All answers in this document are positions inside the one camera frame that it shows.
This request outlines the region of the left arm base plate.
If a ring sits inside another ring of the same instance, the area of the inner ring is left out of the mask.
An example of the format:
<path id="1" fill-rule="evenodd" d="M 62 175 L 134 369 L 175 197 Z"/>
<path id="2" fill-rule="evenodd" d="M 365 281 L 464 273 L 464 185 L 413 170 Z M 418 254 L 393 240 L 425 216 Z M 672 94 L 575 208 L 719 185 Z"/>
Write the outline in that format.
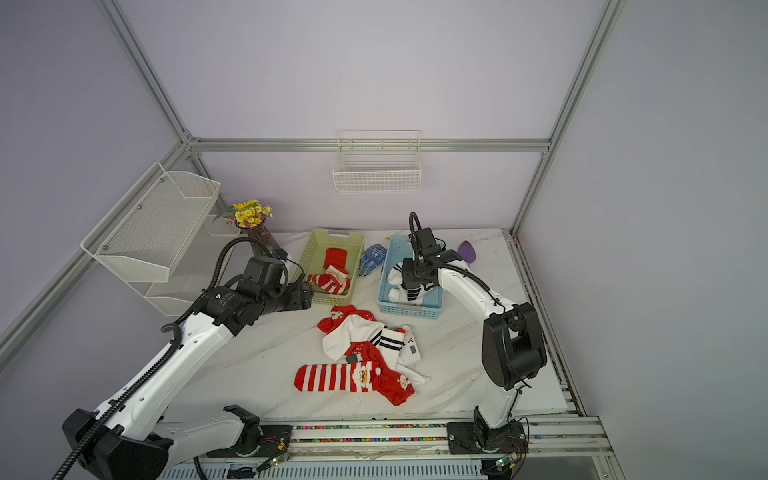
<path id="1" fill-rule="evenodd" d="M 205 457 L 209 459 L 275 457 L 289 448 L 294 431 L 293 425 L 267 424 L 260 425 L 259 428 L 259 436 L 251 433 L 246 435 L 247 443 L 244 446 L 235 445 L 226 449 L 213 450 Z"/>

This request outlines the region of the red snowflake sock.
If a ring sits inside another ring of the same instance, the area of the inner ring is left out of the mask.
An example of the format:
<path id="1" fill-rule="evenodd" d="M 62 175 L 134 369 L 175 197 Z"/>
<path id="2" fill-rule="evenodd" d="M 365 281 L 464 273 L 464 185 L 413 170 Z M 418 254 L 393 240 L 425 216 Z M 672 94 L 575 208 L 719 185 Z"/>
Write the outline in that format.
<path id="1" fill-rule="evenodd" d="M 348 278 L 349 273 L 346 268 L 347 258 L 348 252 L 346 250 L 340 248 L 328 248 L 323 264 L 325 273 L 334 275 L 339 280 Z"/>

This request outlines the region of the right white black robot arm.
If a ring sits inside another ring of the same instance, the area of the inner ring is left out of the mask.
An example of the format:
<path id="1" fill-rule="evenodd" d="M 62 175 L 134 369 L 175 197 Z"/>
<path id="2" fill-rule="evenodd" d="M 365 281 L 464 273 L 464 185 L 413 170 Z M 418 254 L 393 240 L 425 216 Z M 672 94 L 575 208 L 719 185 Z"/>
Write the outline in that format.
<path id="1" fill-rule="evenodd" d="M 440 287 L 481 322 L 481 363 L 497 391 L 475 408 L 472 441 L 482 451 L 499 449 L 525 433 L 514 418 L 516 404 L 548 362 L 538 313 L 531 304 L 516 304 L 493 290 L 458 252 L 422 226 L 415 212 L 408 226 L 413 256 L 403 260 L 404 287 Z"/>

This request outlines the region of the red white striped santa sock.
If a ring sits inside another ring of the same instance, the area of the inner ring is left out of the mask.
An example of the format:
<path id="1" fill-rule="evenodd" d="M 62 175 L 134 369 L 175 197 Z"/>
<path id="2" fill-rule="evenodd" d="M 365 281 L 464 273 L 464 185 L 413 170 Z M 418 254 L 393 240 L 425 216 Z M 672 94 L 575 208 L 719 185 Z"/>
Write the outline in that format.
<path id="1" fill-rule="evenodd" d="M 372 362 L 304 365 L 295 375 L 294 387 L 300 392 L 368 393 L 380 373 Z"/>

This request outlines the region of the white grey sport sock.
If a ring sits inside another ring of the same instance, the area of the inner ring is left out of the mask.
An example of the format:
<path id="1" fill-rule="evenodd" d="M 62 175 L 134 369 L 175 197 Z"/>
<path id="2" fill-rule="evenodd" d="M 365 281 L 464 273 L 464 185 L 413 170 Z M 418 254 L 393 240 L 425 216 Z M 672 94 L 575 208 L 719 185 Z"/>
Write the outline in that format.
<path id="1" fill-rule="evenodd" d="M 402 296 L 416 298 L 419 293 L 418 288 L 406 288 L 403 280 L 403 262 L 395 264 L 387 274 L 387 283 L 390 286 L 389 297 L 399 299 Z"/>

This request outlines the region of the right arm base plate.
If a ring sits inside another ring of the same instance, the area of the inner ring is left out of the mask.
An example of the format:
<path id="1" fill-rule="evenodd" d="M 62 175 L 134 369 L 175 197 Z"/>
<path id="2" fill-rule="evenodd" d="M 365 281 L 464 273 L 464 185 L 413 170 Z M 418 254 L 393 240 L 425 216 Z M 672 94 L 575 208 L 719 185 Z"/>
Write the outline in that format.
<path id="1" fill-rule="evenodd" d="M 452 455 L 528 452 L 524 426 L 519 421 L 512 421 L 496 429 L 482 422 L 449 422 L 446 430 L 448 449 Z"/>

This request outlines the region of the white sock black bands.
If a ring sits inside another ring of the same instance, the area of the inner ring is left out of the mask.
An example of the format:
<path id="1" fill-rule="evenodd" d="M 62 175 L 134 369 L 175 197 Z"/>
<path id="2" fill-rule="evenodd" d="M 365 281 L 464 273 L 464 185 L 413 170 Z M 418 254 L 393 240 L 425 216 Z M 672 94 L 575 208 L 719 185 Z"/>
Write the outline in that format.
<path id="1" fill-rule="evenodd" d="M 407 289 L 401 284 L 389 285 L 387 294 L 388 301 L 397 304 L 408 304 L 420 306 L 423 304 L 424 297 L 432 291 L 432 288 L 419 286 L 417 288 Z"/>

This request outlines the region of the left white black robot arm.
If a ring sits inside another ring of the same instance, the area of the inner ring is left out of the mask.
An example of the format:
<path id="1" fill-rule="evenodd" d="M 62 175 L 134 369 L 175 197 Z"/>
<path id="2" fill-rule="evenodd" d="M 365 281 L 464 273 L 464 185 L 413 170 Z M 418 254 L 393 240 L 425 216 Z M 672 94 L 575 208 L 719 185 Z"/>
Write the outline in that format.
<path id="1" fill-rule="evenodd" d="M 62 425 L 71 447 L 54 473 L 63 479 L 80 465 L 98 479 L 157 479 L 169 468 L 227 450 L 250 457 L 264 442 L 258 415 L 230 404 L 201 421 L 164 423 L 167 407 L 204 364 L 260 318 L 310 308 L 313 293 L 302 275 L 289 278 L 281 248 L 253 240 L 259 254 L 243 273 L 221 280 L 223 264 L 240 238 L 220 251 L 212 278 L 192 305 L 162 326 L 172 338 L 130 382 L 92 411 L 77 409 Z"/>

